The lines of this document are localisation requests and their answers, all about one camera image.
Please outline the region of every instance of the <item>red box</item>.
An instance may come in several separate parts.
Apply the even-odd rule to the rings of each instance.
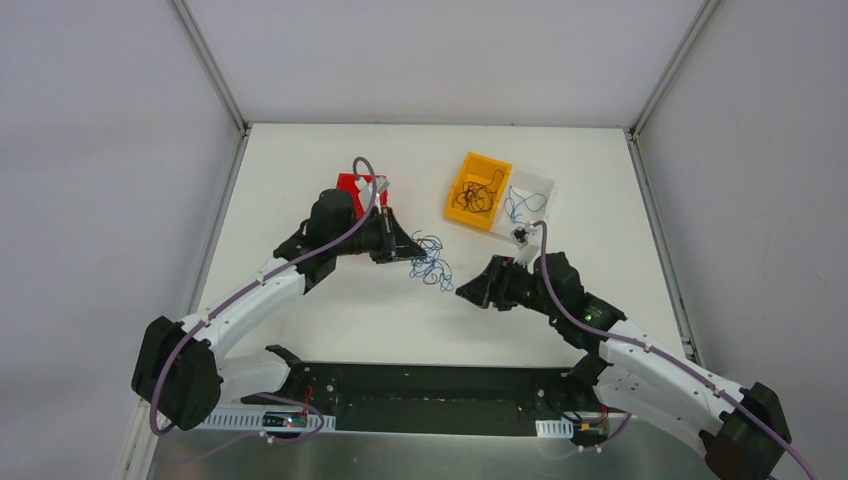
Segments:
[[[371,175],[361,175],[361,177],[367,182],[371,181]],[[377,175],[377,178],[386,178],[386,176]],[[356,208],[356,218],[361,217],[362,214],[365,213],[365,207],[367,205],[362,205],[359,201],[359,187],[356,186],[356,177],[354,177],[352,173],[340,173],[339,179],[336,181],[336,188],[344,190],[353,196],[353,206]],[[389,206],[388,189],[380,194],[380,205],[383,207]]]

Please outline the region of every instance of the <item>white tabletop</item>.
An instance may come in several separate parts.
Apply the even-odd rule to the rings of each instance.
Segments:
[[[514,255],[505,240],[443,217],[468,151],[556,179],[549,251],[565,251],[588,291],[682,353],[630,154],[615,129],[255,125],[201,306],[252,277],[357,156],[389,178],[390,204],[407,233],[441,238],[455,286],[478,275],[492,254]],[[332,275],[230,355],[278,344],[311,361],[536,367],[570,366],[584,355],[542,315],[481,310],[409,271],[408,262],[342,257]]]

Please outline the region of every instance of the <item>tangled blue string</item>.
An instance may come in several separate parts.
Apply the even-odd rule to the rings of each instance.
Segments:
[[[521,199],[518,203],[516,203],[516,199],[512,196],[515,195],[519,199]],[[533,198],[539,197],[542,199],[542,203],[537,208],[532,208],[528,203]],[[542,195],[541,193],[534,193],[529,197],[522,197],[515,190],[512,189],[512,185],[509,186],[509,193],[507,194],[506,200],[504,200],[504,208],[506,208],[506,216],[509,217],[510,221],[513,224],[524,223],[519,218],[521,217],[521,213],[518,213],[518,209],[524,205],[528,211],[532,213],[536,213],[545,208],[545,205],[548,204],[548,197]]]
[[[453,290],[453,283],[451,283],[453,272],[450,264],[439,258],[443,248],[442,240],[435,235],[415,238],[415,234],[420,231],[412,233],[412,240],[424,249],[427,257],[409,262],[412,265],[409,278],[420,278],[424,285],[438,285],[441,291],[450,292]]]

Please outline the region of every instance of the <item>orange box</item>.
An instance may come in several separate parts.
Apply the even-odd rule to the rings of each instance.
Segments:
[[[448,195],[445,217],[489,231],[510,172],[509,163],[468,152]]]

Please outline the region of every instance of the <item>gray wall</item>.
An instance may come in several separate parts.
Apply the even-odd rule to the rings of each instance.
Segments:
[[[0,45],[0,478],[109,478],[237,135],[164,1],[7,0]]]
[[[253,122],[630,125],[702,0],[189,0]]]
[[[707,366],[774,388],[822,478],[848,472],[846,24],[725,2],[641,141]]]

